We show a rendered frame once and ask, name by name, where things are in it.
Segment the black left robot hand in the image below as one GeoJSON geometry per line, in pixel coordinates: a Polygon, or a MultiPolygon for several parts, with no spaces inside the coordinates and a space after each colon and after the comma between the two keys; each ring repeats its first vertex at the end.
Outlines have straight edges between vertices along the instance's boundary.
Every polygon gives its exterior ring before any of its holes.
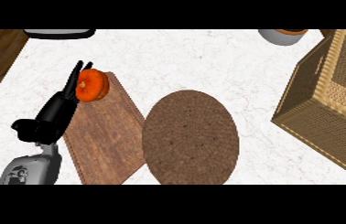
{"type": "Polygon", "coordinates": [[[18,132],[21,141],[51,144],[61,138],[81,102],[76,97],[81,71],[91,69],[92,65],[92,62],[88,64],[84,61],[78,62],[64,90],[47,102],[38,117],[35,119],[20,119],[11,125],[11,128],[18,132]]]}

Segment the orange-red tomato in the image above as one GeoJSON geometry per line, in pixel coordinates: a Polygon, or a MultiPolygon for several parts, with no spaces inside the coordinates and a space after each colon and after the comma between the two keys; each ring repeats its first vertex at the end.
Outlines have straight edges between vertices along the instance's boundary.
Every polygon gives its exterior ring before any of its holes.
{"type": "Polygon", "coordinates": [[[110,81],[106,73],[97,69],[81,72],[76,97],[81,101],[100,101],[110,92],[110,81]]]}

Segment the round brown woven placemat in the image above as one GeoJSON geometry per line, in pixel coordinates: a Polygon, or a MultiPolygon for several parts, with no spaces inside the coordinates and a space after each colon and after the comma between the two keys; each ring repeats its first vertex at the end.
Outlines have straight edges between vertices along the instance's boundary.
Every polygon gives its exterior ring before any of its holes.
{"type": "Polygon", "coordinates": [[[218,99],[202,91],[177,91],[165,96],[146,120],[143,146],[160,183],[225,183],[237,165],[240,137],[218,99]]]}

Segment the tan wicker basket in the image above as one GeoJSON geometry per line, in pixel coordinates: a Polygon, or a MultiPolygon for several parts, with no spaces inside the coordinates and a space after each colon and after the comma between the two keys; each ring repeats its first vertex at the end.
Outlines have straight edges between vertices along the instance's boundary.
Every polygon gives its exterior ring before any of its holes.
{"type": "Polygon", "coordinates": [[[298,62],[273,123],[346,170],[346,29],[298,62]]]}

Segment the brown wooden cutting board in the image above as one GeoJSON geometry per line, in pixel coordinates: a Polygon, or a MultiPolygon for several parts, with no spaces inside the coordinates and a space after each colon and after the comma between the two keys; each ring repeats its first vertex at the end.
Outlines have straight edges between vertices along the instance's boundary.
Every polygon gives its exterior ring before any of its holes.
{"type": "Polygon", "coordinates": [[[81,102],[64,140],[82,183],[122,184],[146,164],[144,116],[113,72],[100,101],[81,102]]]}

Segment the brown wooden cabinet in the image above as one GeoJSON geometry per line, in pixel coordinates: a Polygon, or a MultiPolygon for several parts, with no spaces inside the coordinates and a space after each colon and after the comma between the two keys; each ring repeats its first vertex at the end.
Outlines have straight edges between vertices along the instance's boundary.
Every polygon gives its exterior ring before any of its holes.
{"type": "Polygon", "coordinates": [[[24,49],[29,35],[21,29],[0,29],[0,81],[24,49]]]}

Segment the grey pot with orange rim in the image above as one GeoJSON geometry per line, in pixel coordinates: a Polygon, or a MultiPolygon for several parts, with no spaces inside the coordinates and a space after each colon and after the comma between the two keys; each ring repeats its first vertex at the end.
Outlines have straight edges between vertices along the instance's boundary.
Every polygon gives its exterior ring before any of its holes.
{"type": "Polygon", "coordinates": [[[307,29],[261,29],[262,37],[279,46],[296,44],[307,34],[307,29]]]}

